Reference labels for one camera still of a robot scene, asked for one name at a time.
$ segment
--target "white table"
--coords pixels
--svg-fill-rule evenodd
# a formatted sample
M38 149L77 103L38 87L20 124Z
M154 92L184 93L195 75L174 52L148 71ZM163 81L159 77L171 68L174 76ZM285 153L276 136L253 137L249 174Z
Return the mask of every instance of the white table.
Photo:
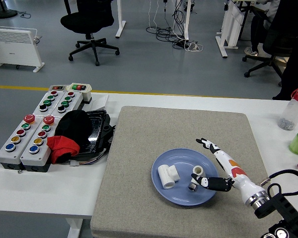
M121 7L121 0L117 0L117 6L118 6L118 23L119 23L119 29L116 33L116 38L120 38L121 33L123 32L123 29L125 27L126 21L122 18L122 7ZM190 9L191 9L191 0L188 0L188 7L187 7L187 14L185 18L185 24L184 24L184 38L188 41L189 40L189 21L190 21Z
M92 93L93 98L106 94ZM277 126L286 101L109 94L106 104L111 125L117 123L123 106L144 106L244 113L249 119L267 174L297 169L298 155L288 149L298 133ZM70 224L69 238L77 238L83 219L90 219L106 168L106 158L91 166L51 165L47 173L6 170L0 166L0 213L36 214L64 217ZM298 190L292 176L273 179L283 192ZM288 197L298 210L298 196Z

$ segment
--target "black office chair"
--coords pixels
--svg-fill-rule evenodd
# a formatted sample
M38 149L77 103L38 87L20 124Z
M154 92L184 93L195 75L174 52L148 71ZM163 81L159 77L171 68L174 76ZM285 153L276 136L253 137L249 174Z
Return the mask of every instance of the black office chair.
M102 28L111 26L114 18L111 11L112 0L77 0L78 12L71 13L69 0L64 0L67 15L61 18L61 24L67 29L76 33L85 34L86 39L90 41L77 41L77 49L70 52L69 60L73 61L74 54L93 48L96 58L95 65L99 66L96 47L116 50L115 54L119 55L119 48L107 44L106 39L95 40L93 33L100 31Z
M242 58L244 62L246 62L247 59L253 59L262 62L261 64L251 68L248 72L246 72L244 74L246 78L250 76L251 72L265 66L272 66L276 73L282 77L283 73L278 65L286 66L286 62L280 61L276 59L276 57L290 57L293 51L293 46L296 40L294 26L292 25L293 18L296 14L292 14L293 11L295 11L295 9L292 7L291 1L280 1L274 20L263 43L264 52L270 54L271 57L267 58L245 55ZM262 19L266 16L261 11L256 11L253 9L253 12Z

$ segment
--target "robotic arm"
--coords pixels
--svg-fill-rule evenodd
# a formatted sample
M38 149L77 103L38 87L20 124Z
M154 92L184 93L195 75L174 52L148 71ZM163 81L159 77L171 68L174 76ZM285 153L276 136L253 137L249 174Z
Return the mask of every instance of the robotic arm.
M285 196L298 195L298 191L281 193L281 187L277 183L273 183L268 187L268 193L262 187L270 179L280 174L291 173L298 176L298 171L284 170L277 172L265 179L261 186L258 186L249 179L240 165L217 145L204 138L196 139L196 141L215 155L217 162L229 176L229 178L204 178L191 174L199 185L216 191L229 191L232 186L237 188L241 192L243 203L246 206L252 206L255 210L254 214L259 219L277 210L284 219L269 228L269 233L264 234L261 238L298 238L298 211L285 198ZM272 186L278 186L279 188L279 193L273 197L270 195Z

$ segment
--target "plastic bottle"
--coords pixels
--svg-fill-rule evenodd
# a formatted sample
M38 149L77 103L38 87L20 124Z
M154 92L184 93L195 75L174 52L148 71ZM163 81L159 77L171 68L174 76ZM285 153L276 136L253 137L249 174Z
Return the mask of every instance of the plastic bottle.
M293 130L298 122L298 89L292 93L292 99L278 119L278 126L284 130Z

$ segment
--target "blue plate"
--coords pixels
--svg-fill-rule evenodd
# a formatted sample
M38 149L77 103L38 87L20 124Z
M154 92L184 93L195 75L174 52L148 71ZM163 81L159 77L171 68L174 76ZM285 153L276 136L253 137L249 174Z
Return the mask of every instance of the blue plate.
M162 187L158 174L160 165L175 165L177 168L180 180L175 183L173 188L164 189ZM203 167L207 177L219 176L216 167L206 156L195 150L178 148L164 152L155 160L151 169L152 182L163 197L175 204L195 206L205 203L214 196L215 191L207 190L202 186L199 186L196 192L188 188L192 179L192 170L196 165Z

